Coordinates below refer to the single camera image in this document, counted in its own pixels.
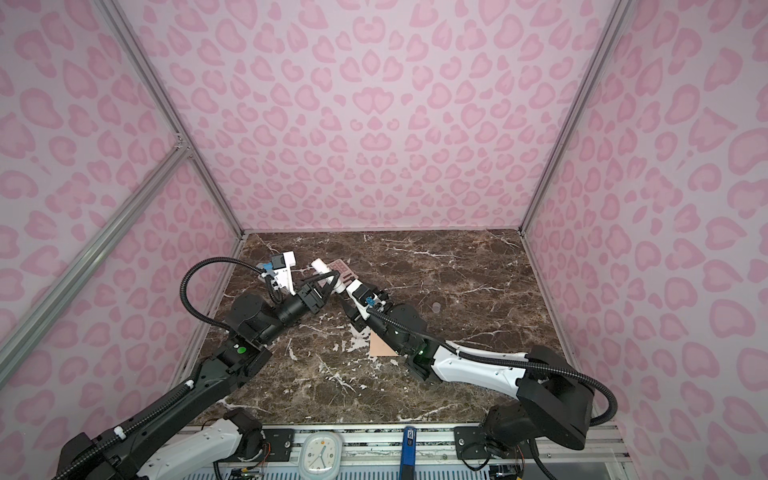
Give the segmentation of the peach paper envelope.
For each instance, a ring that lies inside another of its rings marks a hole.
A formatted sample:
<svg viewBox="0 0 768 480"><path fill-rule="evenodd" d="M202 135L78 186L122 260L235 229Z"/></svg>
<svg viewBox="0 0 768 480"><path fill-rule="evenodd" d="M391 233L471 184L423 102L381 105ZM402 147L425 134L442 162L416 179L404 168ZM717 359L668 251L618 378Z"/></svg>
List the peach paper envelope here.
<svg viewBox="0 0 768 480"><path fill-rule="evenodd" d="M396 357L398 353L377 334L371 332L369 336L369 355L371 357Z"/></svg>

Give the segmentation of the white glue stick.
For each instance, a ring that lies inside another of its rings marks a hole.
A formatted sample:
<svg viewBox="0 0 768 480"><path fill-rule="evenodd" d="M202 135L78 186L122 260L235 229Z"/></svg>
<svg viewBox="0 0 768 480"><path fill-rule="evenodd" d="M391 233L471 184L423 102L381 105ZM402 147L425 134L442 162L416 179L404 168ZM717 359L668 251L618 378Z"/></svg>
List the white glue stick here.
<svg viewBox="0 0 768 480"><path fill-rule="evenodd" d="M315 270L317 280L327 280L332 277L332 270L321 259L315 259L311 262L311 267Z"/></svg>

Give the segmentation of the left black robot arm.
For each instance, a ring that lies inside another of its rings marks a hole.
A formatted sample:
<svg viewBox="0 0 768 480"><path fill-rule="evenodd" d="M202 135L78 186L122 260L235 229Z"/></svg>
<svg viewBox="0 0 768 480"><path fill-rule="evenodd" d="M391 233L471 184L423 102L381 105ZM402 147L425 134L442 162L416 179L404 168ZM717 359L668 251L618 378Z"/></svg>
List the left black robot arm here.
<svg viewBox="0 0 768 480"><path fill-rule="evenodd" d="M217 461L261 461L268 449L261 423L243 408L196 434L176 440L190 421L254 378L269 362L269 345L304 317L318 313L344 289L340 273L324 263L294 284L290 256L252 266L270 295L244 293L220 327L226 340L190 375L148 407L91 438L80 433L61 449L59 479L182 479Z"/></svg>

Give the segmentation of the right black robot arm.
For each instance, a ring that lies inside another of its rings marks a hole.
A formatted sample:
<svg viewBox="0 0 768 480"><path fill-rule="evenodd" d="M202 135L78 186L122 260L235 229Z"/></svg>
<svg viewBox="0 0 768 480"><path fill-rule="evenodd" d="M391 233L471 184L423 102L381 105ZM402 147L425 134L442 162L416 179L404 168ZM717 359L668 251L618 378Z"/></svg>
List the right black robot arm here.
<svg viewBox="0 0 768 480"><path fill-rule="evenodd" d="M481 423L486 437L498 444L513 447L544 437L582 450L589 429L618 412L610 388L548 347L536 345L527 353L472 349L429 334L409 305L387 305L371 296L342 305L353 326L369 328L424 382L474 385L510 397L510 404L490 408Z"/></svg>

